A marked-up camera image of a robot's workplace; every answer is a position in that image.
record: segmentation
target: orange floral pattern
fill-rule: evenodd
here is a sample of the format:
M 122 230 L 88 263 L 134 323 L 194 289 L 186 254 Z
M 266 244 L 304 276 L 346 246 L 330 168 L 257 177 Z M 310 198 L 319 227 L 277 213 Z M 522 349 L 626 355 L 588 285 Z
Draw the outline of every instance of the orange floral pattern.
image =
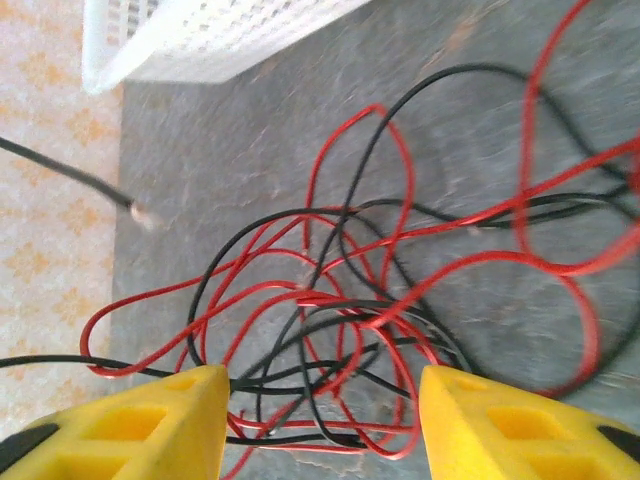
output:
M 82 0 L 0 0 L 2 135 L 115 181 L 119 90 L 82 91 Z M 0 356 L 74 353 L 88 317 L 110 301 L 115 211 L 55 173 L 0 151 Z M 92 341 L 108 354 L 108 323 Z M 103 394 L 76 365 L 0 371 L 0 438 Z

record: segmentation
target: cable end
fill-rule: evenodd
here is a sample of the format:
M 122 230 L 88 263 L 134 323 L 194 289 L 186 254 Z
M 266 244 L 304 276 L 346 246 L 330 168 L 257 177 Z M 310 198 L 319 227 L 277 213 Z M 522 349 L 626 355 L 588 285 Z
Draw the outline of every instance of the cable end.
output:
M 152 231 L 164 225 L 164 221 L 159 215 L 148 212 L 147 209 L 139 204 L 134 203 L 129 208 L 129 214 L 133 221 L 139 225 L 142 225 L 146 230 Z

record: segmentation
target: tangled wire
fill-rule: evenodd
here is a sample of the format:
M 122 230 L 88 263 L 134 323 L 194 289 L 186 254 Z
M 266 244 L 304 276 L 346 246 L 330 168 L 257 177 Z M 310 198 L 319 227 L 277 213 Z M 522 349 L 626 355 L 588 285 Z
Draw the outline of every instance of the tangled wire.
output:
M 617 344 L 606 354 L 601 353 L 599 321 L 596 309 L 576 281 L 577 277 L 601 272 L 618 264 L 638 250 L 640 245 L 640 222 L 638 213 L 621 201 L 621 197 L 635 192 L 640 195 L 640 137 L 617 145 L 604 152 L 597 152 L 582 135 L 560 102 L 544 87 L 541 78 L 548 65 L 554 47 L 573 19 L 589 3 L 579 1 L 558 24 L 544 47 L 530 75 L 514 68 L 488 63 L 465 64 L 447 68 L 426 78 L 408 91 L 390 109 L 380 104 L 371 105 L 343 124 L 325 143 L 313 166 L 309 181 L 306 205 L 274 213 L 247 225 L 234 235 L 216 254 L 203 275 L 183 283 L 135 295 L 109 305 L 97 312 L 85 326 L 80 339 L 80 356 L 39 355 L 0 360 L 0 367 L 43 361 L 70 361 L 89 364 L 96 374 L 105 377 L 122 377 L 142 373 L 164 377 L 173 372 L 154 369 L 152 364 L 178 346 L 182 352 L 175 372 L 183 369 L 189 357 L 195 365 L 205 365 L 207 359 L 207 331 L 211 321 L 223 312 L 258 292 L 274 292 L 262 301 L 244 321 L 231 342 L 221 363 L 229 365 L 241 350 L 242 342 L 260 317 L 269 309 L 283 304 L 295 303 L 295 309 L 284 322 L 270 351 L 231 380 L 231 394 L 245 392 L 255 395 L 255 418 L 247 418 L 246 412 L 228 413 L 228 427 L 232 435 L 227 442 L 244 445 L 247 450 L 225 478 L 234 477 L 255 448 L 304 450 L 340 454 L 374 452 L 388 459 L 401 459 L 416 445 L 420 434 L 418 421 L 418 391 L 406 355 L 403 350 L 411 347 L 431 364 L 450 365 L 476 375 L 490 377 L 480 363 L 474 359 L 461 342 L 437 318 L 425 295 L 439 281 L 458 270 L 487 262 L 511 262 L 526 265 L 545 274 L 552 275 L 571 294 L 580 312 L 584 335 L 583 354 L 570 381 L 552 385 L 538 391 L 542 395 L 559 398 L 582 388 L 618 358 L 635 339 L 640 330 L 640 310 L 626 332 L 620 335 Z M 521 164 L 516 194 L 498 205 L 466 217 L 455 217 L 415 202 L 415 174 L 410 150 L 398 127 L 393 123 L 398 111 L 418 93 L 434 83 L 471 72 L 502 75 L 525 84 L 522 114 Z M 585 157 L 585 160 L 568 170 L 538 184 L 531 183 L 534 165 L 534 121 L 536 101 L 542 104 L 558 120 L 568 138 Z M 363 118 L 381 117 L 367 145 L 356 173 L 341 205 L 314 207 L 316 182 L 323 161 L 334 143 L 353 125 Z M 405 196 L 402 199 L 381 198 L 352 205 L 354 195 L 364 174 L 371 154 L 383 132 L 391 134 L 406 175 Z M 630 172 L 625 172 L 609 163 L 620 156 L 634 160 Z M 615 188 L 604 193 L 547 193 L 570 179 L 589 170 L 599 169 L 603 175 L 617 182 Z M 127 199 L 126 208 L 133 202 Z M 399 211 L 391 234 L 383 232 L 371 219 L 363 215 L 373 207 L 386 206 Z M 535 212 L 537 207 L 547 208 Z M 584 215 L 596 209 L 608 208 L 624 217 L 630 224 L 627 232 L 609 245 L 600 254 L 577 264 L 550 262 L 537 255 L 529 240 L 529 226 L 551 222 L 576 215 Z M 435 219 L 435 226 L 408 229 L 410 213 Z M 366 228 L 377 239 L 359 244 L 348 231 L 348 224 L 356 222 Z M 312 258 L 311 230 L 320 225 L 329 228 L 320 253 Z M 461 228 L 512 229 L 517 241 L 517 251 L 485 251 L 461 258 L 437 270 L 420 281 L 414 280 L 398 259 L 399 244 L 407 239 L 425 238 L 451 232 Z M 300 249 L 285 248 L 279 241 L 295 233 L 301 235 Z M 236 246 L 242 250 L 235 258 L 225 259 Z M 337 245 L 339 256 L 329 259 L 332 246 Z M 378 269 L 367 259 L 367 254 L 381 249 L 384 253 Z M 290 280 L 272 280 L 257 283 L 239 292 L 231 289 L 234 280 L 245 269 L 262 256 L 294 258 L 312 269 L 307 284 Z M 345 294 L 343 285 L 334 275 L 334 269 L 344 265 L 369 291 L 368 298 L 351 298 Z M 406 293 L 394 296 L 388 288 L 389 278 L 395 270 L 406 286 Z M 206 308 L 201 311 L 204 292 L 212 278 L 219 280 L 210 296 Z M 330 288 L 320 288 L 319 281 L 326 280 Z M 177 290 L 196 286 L 196 291 L 187 314 L 187 326 L 166 345 L 135 364 L 93 357 L 89 348 L 90 336 L 95 325 L 105 315 L 116 309 L 141 300 L 158 297 Z M 320 331 L 335 332 L 333 358 L 322 358 L 313 342 L 313 334 Z M 366 343 L 365 335 L 374 335 L 376 341 Z M 272 372 L 273 361 L 283 352 L 294 350 L 298 364 Z M 371 372 L 371 367 L 386 352 L 393 366 L 393 380 L 381 378 Z M 275 382 L 299 375 L 302 384 L 294 387 L 274 387 Z M 361 377 L 377 384 L 395 395 L 393 418 L 389 423 L 360 421 L 342 398 L 344 385 L 354 377 Z M 330 394 L 340 408 L 344 419 L 328 421 L 322 418 L 317 399 Z M 263 415 L 263 399 L 269 396 L 293 396 L 293 400 L 281 406 L 273 415 Z M 311 418 L 292 420 L 302 405 L 307 405 Z M 311 429 L 313 433 L 288 435 L 290 429 Z M 401 447 L 392 448 L 396 439 L 403 438 Z

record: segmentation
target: concrete floor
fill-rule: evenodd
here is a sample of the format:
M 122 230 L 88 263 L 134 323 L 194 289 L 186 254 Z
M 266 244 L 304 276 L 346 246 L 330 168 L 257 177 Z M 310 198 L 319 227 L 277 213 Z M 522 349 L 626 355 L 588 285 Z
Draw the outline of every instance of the concrete floor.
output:
M 242 226 L 302 205 L 315 154 L 339 124 L 364 106 L 390 105 L 419 79 L 460 62 L 499 61 L 530 69 L 571 4 L 374 0 L 226 84 L 127 85 L 120 184 L 157 209 L 169 227 L 147 235 L 119 219 L 114 298 L 195 277 Z M 598 148 L 637 130 L 638 38 L 638 2 L 594 2 L 569 31 L 547 76 L 546 83 Z M 415 157 L 418 200 L 460 214 L 513 193 L 521 95 L 522 85 L 509 79 L 467 74 L 437 84 L 402 110 L 398 124 Z M 550 116 L 543 112 L 539 118 L 536 177 L 541 179 L 581 157 Z M 364 122 L 333 150 L 320 180 L 319 204 L 343 200 L 374 126 L 374 120 Z M 385 138 L 357 200 L 399 197 L 403 185 L 403 171 Z M 601 191 L 609 185 L 592 173 L 563 188 Z M 389 228 L 395 215 L 380 209 L 375 219 Z M 599 251 L 623 228 L 615 215 L 599 211 L 536 227 L 533 238 L 539 253 L 571 262 Z M 299 238 L 285 243 L 297 247 Z M 510 233 L 458 232 L 408 242 L 400 251 L 420 278 L 462 255 L 513 247 Z M 605 346 L 637 312 L 638 268 L 629 260 L 580 280 L 598 307 Z M 304 274 L 294 263 L 265 260 L 239 279 L 238 288 L 256 278 Z M 191 295 L 181 292 L 116 313 L 113 355 L 136 360 L 170 338 L 183 327 Z M 582 333 L 571 298 L 552 278 L 527 268 L 492 264 L 461 272 L 428 299 L 500 378 L 546 385 L 568 378 L 580 358 Z M 210 361 L 220 360 L 251 310 L 250 303 L 243 305 L 212 326 Z M 245 361 L 232 364 L 232 375 L 266 351 L 289 311 L 274 309 L 261 320 L 244 344 Z M 331 351 L 331 339 L 323 341 Z M 174 360 L 175 355 L 159 364 L 170 368 Z M 639 360 L 640 346 L 635 345 L 610 372 L 568 401 L 640 428 Z M 422 363 L 416 359 L 413 366 L 417 374 Z M 356 413 L 384 419 L 389 398 L 363 385 L 346 392 Z M 251 408 L 251 402 L 234 396 L 232 406 Z M 331 415 L 332 407 L 326 408 Z M 226 464 L 240 452 L 227 447 Z M 426 465 L 422 446 L 395 463 L 374 456 L 258 452 L 238 478 L 423 479 Z

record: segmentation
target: white basket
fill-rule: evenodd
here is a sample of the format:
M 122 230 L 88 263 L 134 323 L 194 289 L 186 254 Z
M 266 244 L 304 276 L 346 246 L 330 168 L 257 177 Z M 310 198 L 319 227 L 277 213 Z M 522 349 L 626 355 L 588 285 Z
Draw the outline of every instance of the white basket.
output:
M 222 83 L 368 1 L 85 0 L 84 87 Z

